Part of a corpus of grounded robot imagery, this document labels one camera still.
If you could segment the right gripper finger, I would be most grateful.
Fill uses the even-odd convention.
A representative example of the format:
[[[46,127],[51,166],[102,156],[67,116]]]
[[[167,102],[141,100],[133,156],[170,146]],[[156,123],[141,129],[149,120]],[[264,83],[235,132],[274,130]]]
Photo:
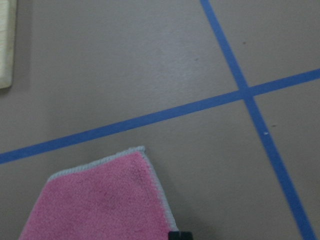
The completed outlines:
[[[170,231],[168,240],[193,240],[193,234],[190,231]]]

